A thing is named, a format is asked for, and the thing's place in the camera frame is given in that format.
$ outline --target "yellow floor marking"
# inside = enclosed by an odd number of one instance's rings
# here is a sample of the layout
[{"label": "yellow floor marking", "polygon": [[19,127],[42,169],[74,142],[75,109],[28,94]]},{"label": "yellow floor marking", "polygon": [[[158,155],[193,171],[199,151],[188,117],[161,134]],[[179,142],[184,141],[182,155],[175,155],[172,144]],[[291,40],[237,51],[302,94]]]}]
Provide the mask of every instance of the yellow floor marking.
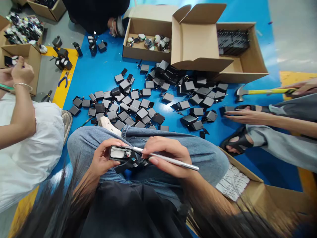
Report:
[{"label": "yellow floor marking", "polygon": [[[56,51],[53,49],[53,47],[47,47],[48,52],[46,54],[43,54],[43,56],[49,56],[49,57],[53,57],[53,56],[57,56]],[[72,82],[72,78],[74,75],[74,70],[76,67],[76,63],[77,63],[77,59],[78,59],[78,53],[77,50],[75,49],[67,49],[68,50],[68,58],[70,60],[70,62],[73,64],[72,69],[69,71],[69,75],[68,75],[68,85],[67,88],[65,88],[65,80],[60,84],[60,87],[56,88],[56,92],[53,98],[53,103],[56,103],[60,108],[63,108],[65,100],[66,100],[66,96],[68,93],[68,89],[70,87],[70,84]],[[65,73],[68,70],[63,70],[60,78],[56,79],[56,81],[61,80],[64,76]],[[29,213],[29,211],[31,211],[37,192],[39,190],[39,186],[36,187],[36,189],[34,189],[28,196],[26,196],[24,199],[22,199],[19,204],[18,207],[16,209],[16,212],[14,214],[14,218],[13,221],[11,223],[11,228],[10,228],[10,232],[9,232],[9,238],[11,238],[14,233],[17,231],[17,229],[23,224],[27,214]]]},{"label": "yellow floor marking", "polygon": [[[303,72],[289,72],[289,71],[280,72],[282,86],[306,81],[316,77],[317,77],[317,73],[303,73]],[[298,172],[299,172],[299,177],[300,177],[300,181],[301,181],[304,193],[306,193],[312,199],[312,201],[317,201],[317,185],[314,178],[314,174],[302,168],[298,168]]]}]

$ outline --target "hammer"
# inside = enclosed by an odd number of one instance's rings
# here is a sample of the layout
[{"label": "hammer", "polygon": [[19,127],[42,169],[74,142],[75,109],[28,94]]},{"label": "hammer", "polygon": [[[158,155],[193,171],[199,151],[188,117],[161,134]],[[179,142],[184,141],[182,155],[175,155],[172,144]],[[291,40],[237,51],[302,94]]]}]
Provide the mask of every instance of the hammer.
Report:
[{"label": "hammer", "polygon": [[243,95],[248,95],[248,94],[280,94],[280,93],[285,93],[285,94],[291,94],[294,91],[296,91],[298,88],[290,88],[290,89],[268,89],[268,90],[245,90],[243,89],[245,85],[241,86],[236,92],[235,96],[237,99],[235,102],[243,102]]}]

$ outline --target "hand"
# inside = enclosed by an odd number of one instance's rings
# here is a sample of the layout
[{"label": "hand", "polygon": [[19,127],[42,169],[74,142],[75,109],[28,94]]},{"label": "hand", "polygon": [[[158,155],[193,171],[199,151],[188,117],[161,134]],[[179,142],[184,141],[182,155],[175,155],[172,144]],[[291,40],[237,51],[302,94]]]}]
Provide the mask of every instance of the hand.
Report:
[{"label": "hand", "polygon": [[24,63],[24,58],[19,56],[18,63],[13,67],[11,75],[14,83],[29,84],[34,78],[33,67]]},{"label": "hand", "polygon": [[101,176],[105,174],[108,169],[111,169],[120,164],[119,161],[110,160],[109,158],[109,147],[112,145],[116,146],[127,146],[126,143],[119,139],[111,138],[104,140],[100,146],[95,150],[93,159],[90,165],[90,170],[94,175]]},{"label": "hand", "polygon": [[317,93],[317,78],[313,78],[307,81],[299,82],[299,83],[294,83],[291,85],[287,85],[284,87],[280,87],[281,89],[283,88],[299,88],[295,92],[292,93],[292,95],[307,95],[307,94],[313,94]]},{"label": "hand", "polygon": [[13,86],[13,78],[11,76],[12,68],[0,69],[0,84],[8,87]]},{"label": "hand", "polygon": [[225,112],[228,115],[240,115],[240,116],[225,116],[226,118],[249,125],[271,125],[272,121],[276,119],[276,116],[266,112],[239,110],[232,112]]},{"label": "hand", "polygon": [[[192,164],[188,149],[185,146],[182,146],[182,144],[178,140],[158,136],[149,138],[142,151],[142,157],[146,157],[150,153],[159,151],[168,152],[169,154],[172,154],[172,158],[180,160],[187,164]],[[149,161],[160,170],[176,178],[187,178],[193,172],[193,170],[171,164],[156,156],[150,157]]]}]

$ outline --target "hammer handle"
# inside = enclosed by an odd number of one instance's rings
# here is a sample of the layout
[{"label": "hammer handle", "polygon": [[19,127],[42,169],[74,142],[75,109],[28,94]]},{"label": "hammer handle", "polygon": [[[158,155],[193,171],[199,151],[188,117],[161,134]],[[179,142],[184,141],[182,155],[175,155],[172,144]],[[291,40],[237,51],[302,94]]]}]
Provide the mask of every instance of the hammer handle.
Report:
[{"label": "hammer handle", "polygon": [[298,88],[290,89],[269,89],[269,90],[249,90],[248,94],[277,94],[277,93],[292,93]]}]

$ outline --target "white shirt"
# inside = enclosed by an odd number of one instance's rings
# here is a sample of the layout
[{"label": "white shirt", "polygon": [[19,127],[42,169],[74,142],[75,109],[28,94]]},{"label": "white shirt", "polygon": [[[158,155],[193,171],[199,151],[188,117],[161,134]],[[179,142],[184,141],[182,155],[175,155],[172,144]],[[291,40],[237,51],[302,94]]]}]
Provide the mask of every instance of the white shirt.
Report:
[{"label": "white shirt", "polygon": [[[10,124],[15,100],[10,93],[0,99],[0,126]],[[0,150],[0,212],[17,203],[44,181],[62,154],[64,124],[61,109],[49,102],[33,102],[33,106],[35,134]]]}]

